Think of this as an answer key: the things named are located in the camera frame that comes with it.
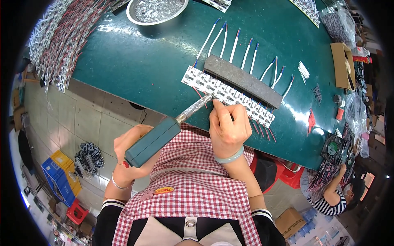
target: tiled floor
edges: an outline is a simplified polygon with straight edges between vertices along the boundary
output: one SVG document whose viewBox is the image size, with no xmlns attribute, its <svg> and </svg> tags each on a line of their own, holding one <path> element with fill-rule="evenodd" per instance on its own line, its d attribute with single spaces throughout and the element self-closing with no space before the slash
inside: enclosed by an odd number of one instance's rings
<svg viewBox="0 0 394 246">
<path fill-rule="evenodd" d="M 58 149 L 74 160 L 80 144 L 85 141 L 101 149 L 105 167 L 92 180 L 79 178 L 82 191 L 77 197 L 95 216 L 100 211 L 105 187 L 117 163 L 113 140 L 143 119 L 145 124 L 155 126 L 163 117 L 148 109 L 137 110 L 122 98 L 76 80 L 70 81 L 65 93 L 50 86 L 47 95 L 37 83 L 26 84 L 25 108 L 31 124 L 27 129 L 28 138 L 34 146 L 32 154 L 37 163 L 43 163 Z M 136 180 L 133 194 L 148 183 L 148 176 Z M 299 211 L 309 207 L 299 189 L 294 190 L 280 180 L 264 199 L 274 218 L 290 206 Z"/>
</svg>

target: black fan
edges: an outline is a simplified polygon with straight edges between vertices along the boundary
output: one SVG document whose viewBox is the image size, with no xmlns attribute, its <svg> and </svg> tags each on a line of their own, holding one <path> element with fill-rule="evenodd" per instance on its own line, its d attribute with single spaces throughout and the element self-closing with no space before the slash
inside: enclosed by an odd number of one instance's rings
<svg viewBox="0 0 394 246">
<path fill-rule="evenodd" d="M 346 246 L 349 244 L 349 237 L 348 236 L 344 236 L 339 238 L 339 241 L 335 244 L 335 246 Z"/>
<path fill-rule="evenodd" d="M 328 133 L 320 155 L 332 164 L 339 164 L 342 159 L 345 146 L 346 141 L 343 138 Z"/>
</svg>

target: striped shirt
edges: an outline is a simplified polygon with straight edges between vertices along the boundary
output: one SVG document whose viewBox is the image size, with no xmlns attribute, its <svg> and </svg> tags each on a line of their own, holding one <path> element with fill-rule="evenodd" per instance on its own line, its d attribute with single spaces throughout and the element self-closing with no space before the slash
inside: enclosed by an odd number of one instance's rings
<svg viewBox="0 0 394 246">
<path fill-rule="evenodd" d="M 314 207 L 317 211 L 324 215 L 328 216 L 336 216 L 340 213 L 342 213 L 345 208 L 346 208 L 346 200 L 345 196 L 340 192 L 339 190 L 335 190 L 335 192 L 339 195 L 340 201 L 338 204 L 335 206 L 330 206 L 330 204 L 324 199 L 321 198 L 316 202 L 313 202 L 310 198 L 308 199 L 308 202 L 312 204 L 312 207 Z"/>
</svg>

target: silver bracelet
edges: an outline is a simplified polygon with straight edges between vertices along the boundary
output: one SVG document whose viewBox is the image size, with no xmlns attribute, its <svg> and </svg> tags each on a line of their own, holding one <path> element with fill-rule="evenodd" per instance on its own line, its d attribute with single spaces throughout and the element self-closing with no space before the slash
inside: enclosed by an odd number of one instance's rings
<svg viewBox="0 0 394 246">
<path fill-rule="evenodd" d="M 230 163 L 230 162 L 238 159 L 242 154 L 243 154 L 243 145 L 241 146 L 240 150 L 237 151 L 237 153 L 235 153 L 233 156 L 230 156 L 229 158 L 223 158 L 223 159 L 215 156 L 215 161 L 217 161 L 221 164 Z"/>
<path fill-rule="evenodd" d="M 119 189 L 121 189 L 121 190 L 127 190 L 129 187 L 123 188 L 123 187 L 120 187 L 119 185 L 117 185 L 117 184 L 115 183 L 115 181 L 113 180 L 113 172 L 114 172 L 114 171 L 112 171 L 112 174 L 111 174 L 112 183 L 113 183 L 117 188 L 119 188 Z"/>
</svg>

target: green workbench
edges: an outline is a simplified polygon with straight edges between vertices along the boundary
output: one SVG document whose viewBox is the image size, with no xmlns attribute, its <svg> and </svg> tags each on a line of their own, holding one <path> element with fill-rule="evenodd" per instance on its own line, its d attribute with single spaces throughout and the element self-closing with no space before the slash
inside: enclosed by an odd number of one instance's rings
<svg viewBox="0 0 394 246">
<path fill-rule="evenodd" d="M 324 8 L 320 0 L 318 9 Z M 292 74 L 293 86 L 274 111 L 271 129 L 277 143 L 268 141 L 256 132 L 245 142 L 247 146 L 271 155 L 317 169 L 322 161 L 320 152 L 327 132 L 343 130 L 344 121 L 335 119 L 337 106 L 332 98 L 343 95 L 335 87 L 330 38 L 324 25 L 318 29 L 288 0 L 233 1 L 225 14 L 201 3 L 190 1 L 185 11 L 161 29 L 143 28 L 131 23 L 125 10 L 117 14 L 105 13 L 98 27 L 89 36 L 79 57 L 73 77 L 103 91 L 125 98 L 157 112 L 176 117 L 200 97 L 193 88 L 181 83 L 187 67 L 192 65 L 212 25 L 222 17 L 199 59 L 202 70 L 208 49 L 224 21 L 228 22 L 227 44 L 223 58 L 228 60 L 238 28 L 241 33 L 233 64 L 241 67 L 246 47 L 254 37 L 245 70 L 249 71 L 256 42 L 258 48 L 253 76 L 260 78 L 275 56 L 278 56 L 278 74 L 286 66 L 275 86 L 279 94 L 286 91 Z M 219 55 L 224 32 L 216 42 L 212 54 Z M 298 71 L 302 61 L 310 73 L 306 85 Z M 270 68 L 263 82 L 272 84 L 275 66 Z M 314 100 L 312 87 L 319 83 L 322 105 Z M 208 110 L 200 109 L 187 123 L 209 129 Z M 307 136 L 309 109 L 312 108 L 316 127 Z"/>
</svg>

